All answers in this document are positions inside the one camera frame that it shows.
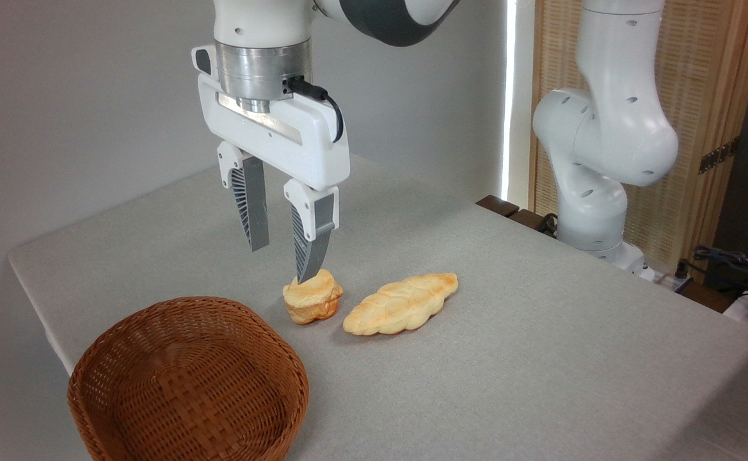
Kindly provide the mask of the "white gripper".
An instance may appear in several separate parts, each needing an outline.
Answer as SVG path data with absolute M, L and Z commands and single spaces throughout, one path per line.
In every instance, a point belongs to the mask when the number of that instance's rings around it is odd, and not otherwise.
M 224 140 L 218 146 L 221 183 L 233 193 L 251 251 L 269 244 L 263 161 L 294 178 L 283 190 L 291 206 L 299 285 L 323 265 L 331 231 L 338 228 L 333 186 L 351 169 L 335 108 L 289 88 L 292 79 L 310 77 L 311 58 L 310 44 L 210 44 L 191 52 L 204 120 Z

